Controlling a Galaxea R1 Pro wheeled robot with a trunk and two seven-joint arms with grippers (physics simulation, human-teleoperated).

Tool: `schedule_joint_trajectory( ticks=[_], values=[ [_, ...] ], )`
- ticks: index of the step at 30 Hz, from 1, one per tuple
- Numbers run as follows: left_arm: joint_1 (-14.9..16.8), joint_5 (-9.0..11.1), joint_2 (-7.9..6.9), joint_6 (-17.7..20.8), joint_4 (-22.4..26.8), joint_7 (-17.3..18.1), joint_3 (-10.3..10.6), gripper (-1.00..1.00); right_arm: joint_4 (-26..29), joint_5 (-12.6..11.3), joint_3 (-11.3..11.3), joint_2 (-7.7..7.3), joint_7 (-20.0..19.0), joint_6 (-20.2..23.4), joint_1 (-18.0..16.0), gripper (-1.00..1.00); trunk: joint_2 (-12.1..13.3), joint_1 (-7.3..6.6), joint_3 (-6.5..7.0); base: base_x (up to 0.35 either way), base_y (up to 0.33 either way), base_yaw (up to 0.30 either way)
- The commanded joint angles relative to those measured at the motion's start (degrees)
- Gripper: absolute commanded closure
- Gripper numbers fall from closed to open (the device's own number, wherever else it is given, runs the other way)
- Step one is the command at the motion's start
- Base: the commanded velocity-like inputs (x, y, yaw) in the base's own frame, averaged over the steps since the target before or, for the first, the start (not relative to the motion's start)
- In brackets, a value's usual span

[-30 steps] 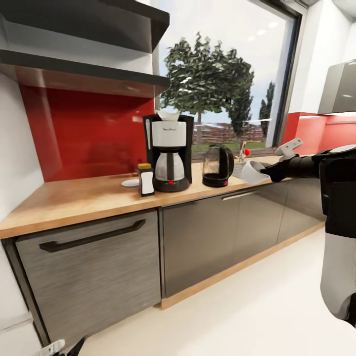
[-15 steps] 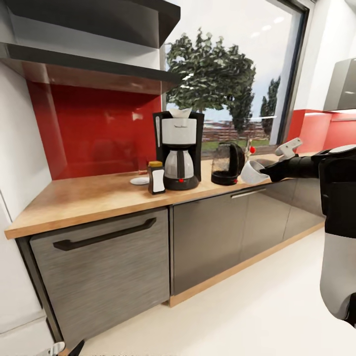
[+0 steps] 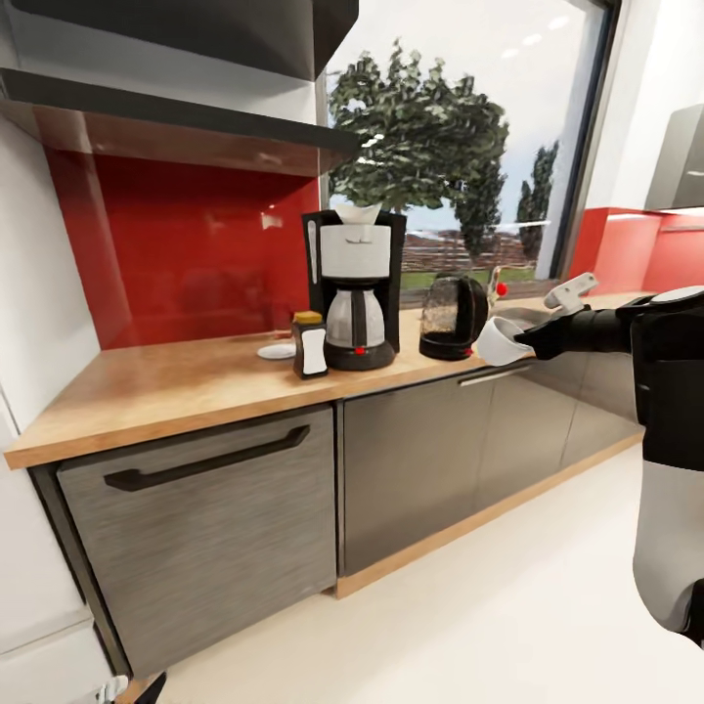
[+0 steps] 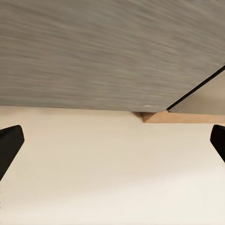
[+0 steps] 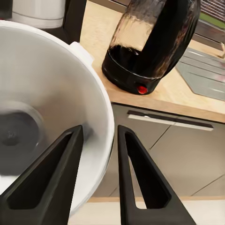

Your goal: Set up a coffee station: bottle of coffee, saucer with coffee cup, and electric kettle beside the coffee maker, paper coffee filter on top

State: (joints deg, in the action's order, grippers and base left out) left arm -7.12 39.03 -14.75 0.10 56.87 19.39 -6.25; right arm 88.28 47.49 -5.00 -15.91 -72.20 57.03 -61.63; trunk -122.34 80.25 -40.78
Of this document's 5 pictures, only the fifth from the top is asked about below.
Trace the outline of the coffee cup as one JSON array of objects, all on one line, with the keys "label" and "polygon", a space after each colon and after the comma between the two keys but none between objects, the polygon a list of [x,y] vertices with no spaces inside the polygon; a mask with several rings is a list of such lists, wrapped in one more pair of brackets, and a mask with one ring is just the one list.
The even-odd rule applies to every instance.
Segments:
[{"label": "coffee cup", "polygon": [[83,146],[69,218],[93,195],[110,162],[113,109],[79,43],[0,19],[0,195],[66,130]]}]

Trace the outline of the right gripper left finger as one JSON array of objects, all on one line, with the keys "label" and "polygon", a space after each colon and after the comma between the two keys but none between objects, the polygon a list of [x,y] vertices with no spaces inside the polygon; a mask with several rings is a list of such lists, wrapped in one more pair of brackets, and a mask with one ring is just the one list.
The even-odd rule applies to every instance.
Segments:
[{"label": "right gripper left finger", "polygon": [[83,126],[66,130],[1,195],[0,225],[68,225]]}]

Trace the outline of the electric kettle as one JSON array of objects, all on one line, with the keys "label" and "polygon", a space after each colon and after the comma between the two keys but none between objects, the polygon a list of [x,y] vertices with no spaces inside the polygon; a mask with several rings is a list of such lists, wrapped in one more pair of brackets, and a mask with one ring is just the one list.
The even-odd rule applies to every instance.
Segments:
[{"label": "electric kettle", "polygon": [[201,0],[131,0],[102,64],[106,78],[147,95],[178,63],[197,27]]}]

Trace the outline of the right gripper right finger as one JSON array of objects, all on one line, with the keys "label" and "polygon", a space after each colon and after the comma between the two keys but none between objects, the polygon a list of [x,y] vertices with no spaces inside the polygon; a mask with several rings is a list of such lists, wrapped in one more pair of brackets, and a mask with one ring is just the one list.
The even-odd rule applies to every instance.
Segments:
[{"label": "right gripper right finger", "polygon": [[[147,209],[135,204],[130,156]],[[197,225],[135,132],[118,125],[121,225]]]}]

